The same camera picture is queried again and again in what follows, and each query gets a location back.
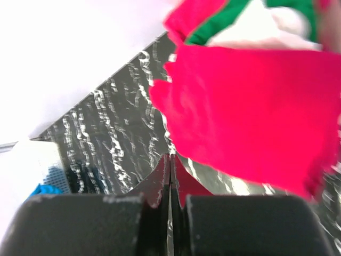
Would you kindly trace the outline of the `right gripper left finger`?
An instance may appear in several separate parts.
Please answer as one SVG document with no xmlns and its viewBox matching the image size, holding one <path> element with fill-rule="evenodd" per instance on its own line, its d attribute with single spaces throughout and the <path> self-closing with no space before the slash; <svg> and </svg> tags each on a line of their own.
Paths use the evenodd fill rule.
<svg viewBox="0 0 341 256">
<path fill-rule="evenodd" d="M 167 255 L 170 154 L 163 154 L 155 169 L 128 196 L 142 198 L 136 255 Z"/>
</svg>

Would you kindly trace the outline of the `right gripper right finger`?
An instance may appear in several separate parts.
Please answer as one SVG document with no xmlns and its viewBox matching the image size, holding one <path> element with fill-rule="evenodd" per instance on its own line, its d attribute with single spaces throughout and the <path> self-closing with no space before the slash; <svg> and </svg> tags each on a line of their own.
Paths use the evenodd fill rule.
<svg viewBox="0 0 341 256">
<path fill-rule="evenodd" d="M 199 181 L 190 175 L 177 155 L 170 156 L 170 194 L 173 218 L 175 255 L 191 255 L 186 197 L 211 196 Z"/>
</svg>

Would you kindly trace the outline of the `red t-shirt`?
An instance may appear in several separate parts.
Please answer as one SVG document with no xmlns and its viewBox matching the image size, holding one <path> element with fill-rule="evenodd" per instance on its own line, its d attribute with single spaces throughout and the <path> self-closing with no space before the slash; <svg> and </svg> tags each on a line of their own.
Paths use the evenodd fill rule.
<svg viewBox="0 0 341 256">
<path fill-rule="evenodd" d="M 181 45 L 150 88 L 179 154 L 319 198 L 339 149 L 340 55 Z"/>
</svg>

